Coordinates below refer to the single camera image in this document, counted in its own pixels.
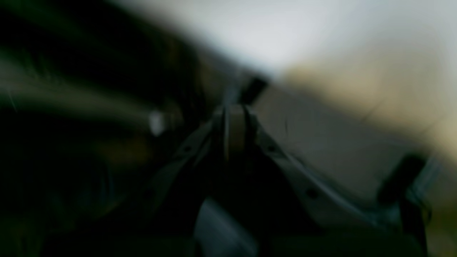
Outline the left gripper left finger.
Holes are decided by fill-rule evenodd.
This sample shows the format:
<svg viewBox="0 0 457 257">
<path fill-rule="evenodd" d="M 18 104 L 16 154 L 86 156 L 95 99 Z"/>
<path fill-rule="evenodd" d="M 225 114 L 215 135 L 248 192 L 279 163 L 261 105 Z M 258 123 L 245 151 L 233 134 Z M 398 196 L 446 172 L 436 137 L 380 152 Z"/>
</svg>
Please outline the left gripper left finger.
<svg viewBox="0 0 457 257">
<path fill-rule="evenodd" d="M 202 257 L 193 236 L 196 218 L 208 194 L 210 177 L 223 151 L 227 107 L 193 132 L 170 162 L 126 203 L 91 226 L 46 243 L 44 257 Z"/>
</svg>

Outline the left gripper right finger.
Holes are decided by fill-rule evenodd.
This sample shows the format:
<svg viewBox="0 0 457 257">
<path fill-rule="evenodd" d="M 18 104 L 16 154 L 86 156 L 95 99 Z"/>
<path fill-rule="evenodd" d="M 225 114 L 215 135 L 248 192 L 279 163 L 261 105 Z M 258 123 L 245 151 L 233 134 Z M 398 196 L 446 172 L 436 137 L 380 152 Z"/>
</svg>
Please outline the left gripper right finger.
<svg viewBox="0 0 457 257">
<path fill-rule="evenodd" d="M 245 105 L 227 107 L 227 163 L 261 241 L 261 257 L 426 257 L 420 207 L 395 187 L 364 208 L 286 153 Z"/>
</svg>

